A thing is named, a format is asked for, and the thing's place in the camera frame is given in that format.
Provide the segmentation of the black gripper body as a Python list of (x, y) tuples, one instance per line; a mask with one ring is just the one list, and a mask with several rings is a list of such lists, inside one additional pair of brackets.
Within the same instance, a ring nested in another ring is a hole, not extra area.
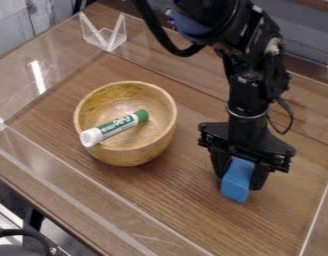
[(204, 122), (197, 129), (198, 145), (208, 151), (214, 147), (253, 164), (269, 164), (272, 172), (289, 171), (296, 150), (269, 131), (267, 116), (249, 119), (229, 116), (227, 122)]

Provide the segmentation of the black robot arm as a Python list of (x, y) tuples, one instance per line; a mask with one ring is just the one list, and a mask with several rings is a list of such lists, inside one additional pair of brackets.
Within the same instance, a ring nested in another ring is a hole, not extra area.
[(197, 126), (198, 145), (209, 151), (220, 179), (241, 159), (253, 165), (249, 189), (261, 189), (272, 172), (289, 170), (296, 154), (293, 146), (279, 139), (287, 131), (277, 129), (269, 118), (273, 103), (292, 110), (281, 98), (289, 89), (291, 74), (284, 67), (277, 24), (251, 0), (170, 0), (169, 22), (190, 42), (181, 49), (168, 37), (148, 0), (132, 2), (168, 52), (189, 57), (209, 46), (220, 56), (229, 84), (228, 120)]

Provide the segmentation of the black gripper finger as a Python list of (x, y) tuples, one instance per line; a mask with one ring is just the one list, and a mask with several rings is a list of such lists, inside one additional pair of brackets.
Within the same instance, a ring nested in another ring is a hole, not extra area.
[(269, 164), (259, 162), (255, 164), (253, 173), (251, 176), (249, 189), (257, 191), (263, 188), (269, 173), (273, 171), (273, 168)]
[(209, 149), (209, 156), (214, 174), (218, 178), (222, 178), (232, 163), (232, 156), (214, 147)]

